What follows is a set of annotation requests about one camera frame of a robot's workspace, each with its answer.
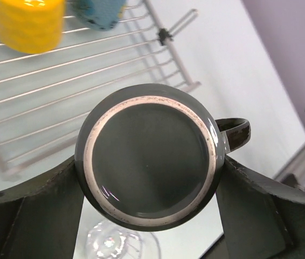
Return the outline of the grey ceramic mug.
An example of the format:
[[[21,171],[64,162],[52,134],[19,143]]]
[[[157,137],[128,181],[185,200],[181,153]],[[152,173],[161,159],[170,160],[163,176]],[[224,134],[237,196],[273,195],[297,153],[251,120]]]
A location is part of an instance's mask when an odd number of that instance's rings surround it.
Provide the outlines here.
[[[75,167],[89,203],[128,229],[162,231],[195,217],[218,187],[225,155],[245,145],[244,118],[214,119],[164,84],[113,92],[88,114]]]

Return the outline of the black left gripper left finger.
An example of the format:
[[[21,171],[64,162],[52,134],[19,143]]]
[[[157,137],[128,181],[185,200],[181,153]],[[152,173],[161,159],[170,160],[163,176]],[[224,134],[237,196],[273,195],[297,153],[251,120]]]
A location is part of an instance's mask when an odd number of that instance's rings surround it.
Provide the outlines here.
[[[72,258],[83,201],[73,157],[0,191],[0,258]]]

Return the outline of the clear octagonal glass cup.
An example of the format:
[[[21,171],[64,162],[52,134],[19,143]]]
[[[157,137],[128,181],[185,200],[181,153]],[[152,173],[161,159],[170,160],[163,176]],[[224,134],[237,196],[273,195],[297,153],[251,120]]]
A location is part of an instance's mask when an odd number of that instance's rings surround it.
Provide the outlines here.
[[[86,258],[141,258],[162,257],[161,247],[152,232],[135,231],[104,220],[87,234]]]

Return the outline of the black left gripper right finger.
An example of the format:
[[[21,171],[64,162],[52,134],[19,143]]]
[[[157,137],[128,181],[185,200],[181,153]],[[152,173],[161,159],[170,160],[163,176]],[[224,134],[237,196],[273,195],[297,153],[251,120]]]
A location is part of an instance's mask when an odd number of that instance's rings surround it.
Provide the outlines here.
[[[305,258],[305,192],[226,158],[215,258]]]

